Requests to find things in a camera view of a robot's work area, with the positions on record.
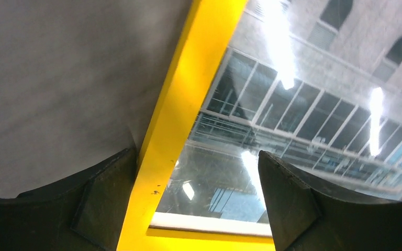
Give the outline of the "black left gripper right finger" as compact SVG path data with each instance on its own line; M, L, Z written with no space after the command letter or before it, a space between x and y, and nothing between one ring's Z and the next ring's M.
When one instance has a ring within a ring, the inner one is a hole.
M276 250L402 250L402 201L347 189L267 151L258 171Z

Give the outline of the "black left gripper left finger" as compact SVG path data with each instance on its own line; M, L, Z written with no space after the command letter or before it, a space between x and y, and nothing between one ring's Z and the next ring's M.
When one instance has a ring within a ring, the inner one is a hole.
M0 198L0 250L116 250L136 179L124 149L51 184Z

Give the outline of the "yellow picture frame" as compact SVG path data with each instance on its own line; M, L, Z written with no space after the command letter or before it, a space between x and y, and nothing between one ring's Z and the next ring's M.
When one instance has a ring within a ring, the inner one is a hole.
M261 150L402 200L402 1L195 1L117 249L273 250Z

